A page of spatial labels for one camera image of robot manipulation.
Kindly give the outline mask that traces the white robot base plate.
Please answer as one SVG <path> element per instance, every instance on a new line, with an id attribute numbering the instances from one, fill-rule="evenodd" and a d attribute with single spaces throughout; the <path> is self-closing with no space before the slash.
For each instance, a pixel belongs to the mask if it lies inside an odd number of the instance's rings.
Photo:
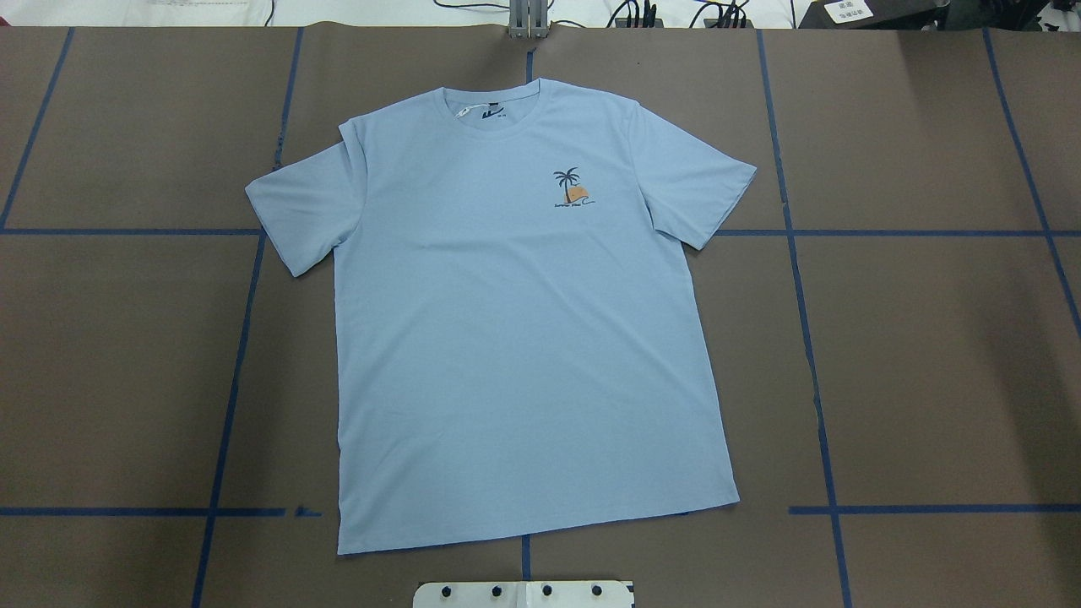
<path id="1" fill-rule="evenodd" d="M 432 582 L 414 593 L 413 607 L 633 607 L 632 582 L 540 580 Z"/>

